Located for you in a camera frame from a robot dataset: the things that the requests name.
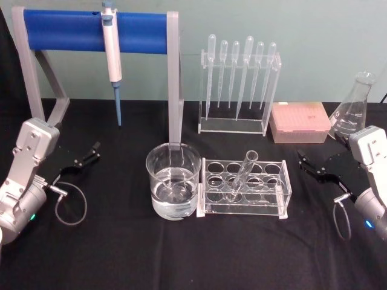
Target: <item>test tube rack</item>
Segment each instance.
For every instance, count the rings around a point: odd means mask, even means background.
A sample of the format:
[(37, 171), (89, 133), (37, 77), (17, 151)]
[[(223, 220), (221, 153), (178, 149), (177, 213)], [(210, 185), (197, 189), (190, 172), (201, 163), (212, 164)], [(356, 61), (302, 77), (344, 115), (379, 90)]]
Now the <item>test tube rack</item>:
[(247, 182), (235, 193), (232, 181), (242, 161), (206, 160), (202, 163), (197, 217), (209, 213), (260, 214), (288, 218), (291, 185), (286, 161), (255, 163)]
[[(228, 49), (226, 61), (224, 63), (224, 80), (221, 90), (221, 101), (218, 106), (218, 74), (221, 70), (220, 54), (218, 53), (213, 60), (212, 88), (210, 92), (210, 109), (206, 117), (206, 97), (207, 82), (209, 73), (209, 60), (207, 51), (201, 51), (201, 81), (200, 81), (200, 104), (199, 104), (199, 126), (198, 133), (201, 132), (227, 132), (227, 133), (245, 133), (266, 135), (273, 99), (276, 92), (279, 73), (281, 71), (281, 57), (277, 52), (270, 61), (268, 54), (257, 56), (251, 55), (246, 75), (246, 88), (243, 93), (243, 103), (239, 118), (236, 120), (236, 100), (238, 99), (239, 86), (241, 83), (241, 74), (244, 67), (243, 53), (238, 57), (236, 64), (235, 80), (232, 89), (232, 102), (229, 107), (229, 84), (232, 70), (232, 52)], [(256, 62), (256, 56), (261, 57), (260, 63)], [(250, 94), (252, 90), (252, 78), (254, 70), (259, 68), (259, 80), (256, 84), (254, 101), (249, 107)], [(262, 82), (263, 76), (269, 70), (267, 84)]]

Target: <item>plastic dropper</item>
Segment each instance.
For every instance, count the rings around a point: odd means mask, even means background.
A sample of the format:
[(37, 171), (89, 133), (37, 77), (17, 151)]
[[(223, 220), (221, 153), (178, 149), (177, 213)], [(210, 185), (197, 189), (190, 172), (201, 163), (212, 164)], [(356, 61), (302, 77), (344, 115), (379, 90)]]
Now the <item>plastic dropper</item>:
[(219, 70), (219, 82), (218, 82), (218, 107), (220, 98), (222, 95), (222, 86), (223, 86), (223, 73), (224, 73), (224, 65), (226, 64), (226, 57), (227, 57), (227, 47), (229, 46), (229, 43), (226, 40), (222, 40), (220, 43), (220, 70)]
[(268, 83), (268, 77), (270, 75), (270, 69), (272, 68), (272, 63), (274, 60), (274, 55), (276, 53), (276, 48), (277, 48), (277, 45), (274, 42), (272, 42), (268, 47), (266, 73), (265, 73), (264, 85), (262, 87), (261, 105), (259, 106), (259, 109), (262, 109), (262, 104), (264, 102), (264, 97), (266, 94), (267, 83)]
[(215, 47), (216, 47), (216, 36), (211, 34), (208, 37), (208, 81), (207, 81), (207, 98), (206, 98), (206, 120), (208, 118), (208, 113), (210, 111), (210, 101), (211, 101), (211, 87), (212, 87), (212, 70), (213, 70), (213, 61), (215, 60)]
[(232, 88), (234, 86), (234, 78), (235, 78), (235, 70), (236, 70), (236, 64), (238, 62), (239, 57), (239, 42), (234, 41), (232, 44), (232, 53), (231, 53), (231, 75), (230, 75), (230, 86), (229, 86), (229, 109), (231, 104), (231, 95), (232, 95)]
[(264, 55), (264, 48), (265, 44), (260, 41), (258, 42), (256, 46), (256, 51), (255, 51), (255, 69), (254, 69), (254, 74), (253, 74), (253, 81), (252, 81), (252, 89), (251, 89), (251, 95), (250, 95), (250, 106), (249, 109), (252, 108), (252, 103), (254, 99), (254, 93), (255, 93), (255, 87), (256, 87), (256, 81), (258, 80), (258, 73), (259, 69), (261, 68), (261, 61)]
[(249, 67), (250, 58), (252, 56), (253, 44), (254, 44), (254, 38), (252, 36), (247, 36), (246, 42), (244, 44), (242, 79), (241, 79), (241, 87), (239, 88), (239, 97), (238, 97), (238, 104), (236, 106), (235, 120), (238, 119), (239, 111), (241, 110), (241, 106), (242, 106), (244, 86), (246, 83), (247, 68)]

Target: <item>blue bar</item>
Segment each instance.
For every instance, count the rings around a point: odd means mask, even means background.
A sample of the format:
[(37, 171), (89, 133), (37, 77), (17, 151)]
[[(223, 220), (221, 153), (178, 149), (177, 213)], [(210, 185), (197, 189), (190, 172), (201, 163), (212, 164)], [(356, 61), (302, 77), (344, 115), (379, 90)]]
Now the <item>blue bar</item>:
[[(100, 12), (24, 10), (32, 50), (105, 51)], [(167, 53), (166, 14), (118, 13), (120, 51)]]

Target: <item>pipette stand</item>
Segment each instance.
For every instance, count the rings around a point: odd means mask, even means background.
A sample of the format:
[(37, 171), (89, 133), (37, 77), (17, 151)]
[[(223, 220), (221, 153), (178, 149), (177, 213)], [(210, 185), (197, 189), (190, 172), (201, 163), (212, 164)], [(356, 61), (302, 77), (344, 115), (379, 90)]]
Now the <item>pipette stand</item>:
[[(99, 11), (29, 10), (12, 8), (15, 44), (32, 117), (45, 121), (35, 57), (55, 96), (48, 123), (62, 121), (70, 99), (66, 95), (46, 50), (105, 51)], [(169, 142), (179, 143), (183, 121), (178, 12), (166, 14), (118, 12), (121, 53), (166, 54), (168, 69)]]
[(288, 218), (291, 185), (286, 161), (258, 161), (238, 192), (231, 185), (242, 161), (202, 161), (197, 217), (209, 213), (259, 214)]
[(242, 109), (237, 120), (235, 120), (236, 114), (236, 101), (239, 94), (240, 75), (243, 69), (243, 60), (240, 56), (236, 66), (235, 81), (232, 91), (232, 105), (228, 107), (229, 100), (229, 81), (230, 70), (232, 67), (231, 52), (227, 54), (226, 63), (224, 67), (224, 80), (221, 92), (220, 106), (217, 106), (218, 101), (218, 72), (220, 68), (219, 55), (215, 56), (213, 64), (213, 80), (211, 90), (211, 103), (209, 116), (206, 120), (206, 94), (207, 94), (207, 75), (208, 75), (208, 58), (207, 52), (201, 51), (201, 81), (200, 81), (200, 94), (201, 100), (199, 104), (199, 127), (198, 133), (201, 132), (227, 132), (227, 133), (247, 133), (247, 134), (262, 134), (266, 135), (267, 125), (272, 109), (273, 99), (276, 92), (279, 73), (281, 71), (281, 57), (279, 53), (276, 53), (271, 66), (267, 66), (267, 55), (263, 55), (261, 66), (259, 69), (259, 79), (263, 78), (265, 71), (270, 69), (270, 75), (268, 79), (267, 89), (263, 99), (262, 109), (259, 109), (261, 101), (261, 90), (259, 87), (261, 82), (257, 82), (255, 89), (254, 101), (252, 108), (249, 109), (250, 102), (250, 87), (252, 85), (252, 75), (254, 69), (257, 67), (255, 63), (255, 54), (251, 55), (249, 68), (247, 70), (246, 87), (244, 90), (244, 96), (242, 103)]

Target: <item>transfer pipette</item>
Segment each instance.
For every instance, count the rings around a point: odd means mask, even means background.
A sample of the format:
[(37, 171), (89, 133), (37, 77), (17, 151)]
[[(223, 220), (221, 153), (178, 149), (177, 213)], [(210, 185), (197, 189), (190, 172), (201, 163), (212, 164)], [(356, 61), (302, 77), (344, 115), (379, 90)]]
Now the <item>transfer pipette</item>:
[(234, 41), (232, 44), (232, 52), (231, 52), (231, 75), (230, 75), (230, 86), (229, 86), (229, 109), (231, 104), (231, 95), (232, 95), (232, 88), (234, 86), (234, 78), (235, 78), (235, 70), (236, 70), (236, 64), (238, 62), (238, 56), (239, 56), (239, 42)]
[(259, 73), (259, 69), (261, 68), (261, 61), (262, 61), (262, 57), (264, 54), (264, 48), (265, 48), (265, 44), (262, 41), (258, 42), (258, 44), (256, 46), (256, 51), (255, 51), (255, 69), (254, 69), (254, 74), (253, 74), (249, 109), (252, 108), (255, 87), (256, 87), (256, 81), (258, 80), (258, 73)]
[(102, 31), (106, 58), (108, 60), (109, 79), (114, 89), (117, 121), (119, 126), (121, 126), (120, 84), (122, 73), (119, 32), (117, 27), (117, 9), (112, 9), (112, 1), (102, 1), (102, 7)]
[(264, 97), (267, 89), (268, 77), (270, 75), (270, 70), (272, 68), (272, 63), (273, 63), (275, 53), (276, 53), (276, 44), (272, 42), (268, 47), (268, 52), (267, 52), (267, 66), (266, 66), (266, 73), (265, 73), (265, 79), (264, 79), (264, 86), (262, 87), (261, 105), (259, 106), (259, 109), (262, 109), (262, 104), (264, 102)]
[(235, 121), (238, 119), (239, 111), (241, 110), (241, 106), (242, 106), (244, 85), (246, 83), (247, 68), (249, 67), (249, 61), (252, 56), (253, 44), (254, 44), (254, 38), (252, 36), (247, 36), (246, 42), (244, 43), (242, 79), (241, 79), (241, 87), (239, 88), (239, 96), (238, 96), (238, 104), (236, 106)]
[(223, 72), (224, 72), (224, 65), (226, 64), (226, 57), (227, 57), (227, 47), (229, 46), (229, 43), (226, 40), (222, 40), (220, 43), (220, 69), (219, 69), (219, 82), (218, 82), (218, 107), (220, 102), (220, 97), (222, 94), (222, 86), (223, 86)]
[(211, 101), (211, 86), (212, 86), (212, 69), (213, 61), (215, 59), (215, 46), (216, 46), (216, 36), (211, 34), (208, 37), (208, 81), (207, 81), (207, 98), (206, 98), (206, 120), (208, 118), (208, 112), (210, 111), (210, 101)]

